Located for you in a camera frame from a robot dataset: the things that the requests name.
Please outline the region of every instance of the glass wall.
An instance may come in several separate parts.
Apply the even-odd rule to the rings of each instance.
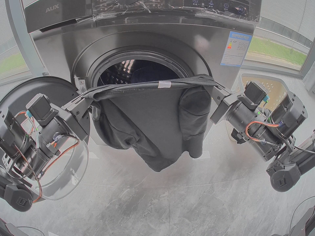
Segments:
[[[29,71],[15,42],[4,0],[0,0],[0,83]]]
[[[315,0],[263,0],[246,61],[300,71],[315,37]]]

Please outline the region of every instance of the black garment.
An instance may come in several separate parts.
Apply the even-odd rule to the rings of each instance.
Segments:
[[[217,83],[199,75],[171,81],[171,88],[159,82],[107,85],[90,89],[85,98],[94,99],[93,122],[109,146],[133,147],[154,171],[170,166],[184,151],[202,155],[211,96]]]

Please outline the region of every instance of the washing machine door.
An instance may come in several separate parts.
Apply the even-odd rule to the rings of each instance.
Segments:
[[[45,94],[51,103],[62,107],[69,101],[78,96],[77,88],[70,82],[61,78],[45,76],[36,77],[24,81],[13,87],[1,100],[0,109],[9,108],[13,116],[21,111],[26,110],[26,104],[38,93]],[[21,124],[22,128],[29,133],[32,125],[27,121],[24,115],[16,117],[17,121]],[[89,112],[83,115],[79,121],[81,127],[87,133],[85,141],[80,142],[75,148],[69,150],[64,156],[55,163],[48,174],[41,178],[42,198],[49,200],[57,200],[65,197],[71,193],[82,180],[89,161],[89,151],[87,143],[89,142],[90,134],[90,117]],[[36,137],[32,132],[30,136],[35,140]],[[68,147],[73,145],[73,140],[68,139],[65,144],[60,148],[60,151],[65,151]],[[0,158],[5,156],[4,152],[0,151]],[[36,181],[27,179],[32,192],[39,195],[39,187]]]
[[[53,76],[36,77],[26,80],[8,91],[0,100],[0,109],[9,108],[10,112],[15,116],[18,112],[24,111],[26,104],[38,93],[45,94],[50,102],[58,107],[65,105],[79,95],[77,88],[69,81]],[[85,142],[88,143],[90,117],[88,112],[84,116],[85,118],[82,118],[79,123],[88,134],[85,139]],[[25,117],[23,116],[17,117],[20,124],[24,119]]]

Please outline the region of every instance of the window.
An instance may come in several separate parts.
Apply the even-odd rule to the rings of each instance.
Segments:
[[[293,34],[293,30],[285,26],[282,35],[285,37],[291,38],[292,34]]]
[[[281,24],[279,24],[277,22],[274,22],[273,29],[272,29],[273,32],[282,35],[283,30],[284,30],[284,26],[283,25],[281,25]]]
[[[298,42],[302,45],[305,45],[306,37],[300,35]]]
[[[293,31],[291,39],[293,39],[293,40],[298,42],[299,41],[299,37],[300,37],[300,34],[298,34],[296,31]]]

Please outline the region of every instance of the metal frame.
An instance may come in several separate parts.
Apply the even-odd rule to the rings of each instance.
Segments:
[[[0,81],[0,85],[25,80],[30,77],[42,76],[45,66],[41,62],[32,37],[27,33],[21,0],[5,0],[5,6],[13,36],[31,74],[25,72],[22,77],[21,74],[17,74],[9,78],[4,78],[5,81]]]

